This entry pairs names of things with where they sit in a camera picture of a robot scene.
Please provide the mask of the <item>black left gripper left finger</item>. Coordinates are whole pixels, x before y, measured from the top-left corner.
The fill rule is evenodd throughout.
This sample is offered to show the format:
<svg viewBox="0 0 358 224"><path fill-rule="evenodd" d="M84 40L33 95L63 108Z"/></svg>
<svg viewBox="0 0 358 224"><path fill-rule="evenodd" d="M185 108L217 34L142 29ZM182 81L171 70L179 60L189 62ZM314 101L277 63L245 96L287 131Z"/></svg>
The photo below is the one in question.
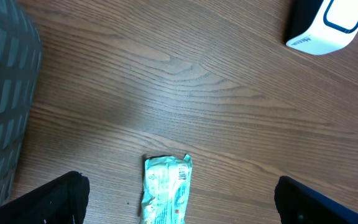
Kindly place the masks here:
<svg viewBox="0 0 358 224"><path fill-rule="evenodd" d="M0 224L82 224L89 194L89 179L70 171L1 206Z"/></svg>

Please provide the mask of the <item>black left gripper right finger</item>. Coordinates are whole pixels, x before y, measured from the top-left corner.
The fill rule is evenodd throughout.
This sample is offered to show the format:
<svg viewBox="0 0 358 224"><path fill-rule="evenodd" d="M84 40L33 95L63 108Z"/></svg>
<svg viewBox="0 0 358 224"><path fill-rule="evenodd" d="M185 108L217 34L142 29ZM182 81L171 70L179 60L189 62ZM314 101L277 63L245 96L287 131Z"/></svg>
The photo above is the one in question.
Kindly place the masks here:
<svg viewBox="0 0 358 224"><path fill-rule="evenodd" d="M358 224L358 213L289 176L281 176L274 201L282 224Z"/></svg>

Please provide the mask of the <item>teal snack bar wrapper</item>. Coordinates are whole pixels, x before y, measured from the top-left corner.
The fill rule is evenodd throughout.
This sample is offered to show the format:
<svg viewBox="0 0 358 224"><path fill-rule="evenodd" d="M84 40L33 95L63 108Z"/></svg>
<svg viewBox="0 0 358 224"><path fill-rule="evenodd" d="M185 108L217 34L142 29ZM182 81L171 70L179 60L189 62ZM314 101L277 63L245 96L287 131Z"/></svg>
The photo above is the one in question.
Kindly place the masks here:
<svg viewBox="0 0 358 224"><path fill-rule="evenodd" d="M145 160L140 224L185 224L192 170L188 154Z"/></svg>

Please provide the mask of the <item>white barcode scanner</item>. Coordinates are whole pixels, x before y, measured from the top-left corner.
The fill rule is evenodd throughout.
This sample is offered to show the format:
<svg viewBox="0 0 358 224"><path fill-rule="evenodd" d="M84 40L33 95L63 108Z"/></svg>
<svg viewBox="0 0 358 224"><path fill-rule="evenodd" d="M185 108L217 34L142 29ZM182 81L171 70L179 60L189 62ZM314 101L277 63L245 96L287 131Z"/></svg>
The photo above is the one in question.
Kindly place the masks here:
<svg viewBox="0 0 358 224"><path fill-rule="evenodd" d="M358 32L358 0L295 0L287 47L325 55L349 45Z"/></svg>

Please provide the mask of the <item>dark grey plastic basket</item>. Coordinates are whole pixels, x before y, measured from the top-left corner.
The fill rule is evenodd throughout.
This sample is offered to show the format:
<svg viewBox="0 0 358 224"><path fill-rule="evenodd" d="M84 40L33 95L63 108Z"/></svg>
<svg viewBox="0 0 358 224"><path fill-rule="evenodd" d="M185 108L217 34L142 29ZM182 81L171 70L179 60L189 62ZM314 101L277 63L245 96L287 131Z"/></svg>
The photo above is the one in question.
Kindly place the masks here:
<svg viewBox="0 0 358 224"><path fill-rule="evenodd" d="M15 0L0 0L0 206L11 195L42 57L30 17Z"/></svg>

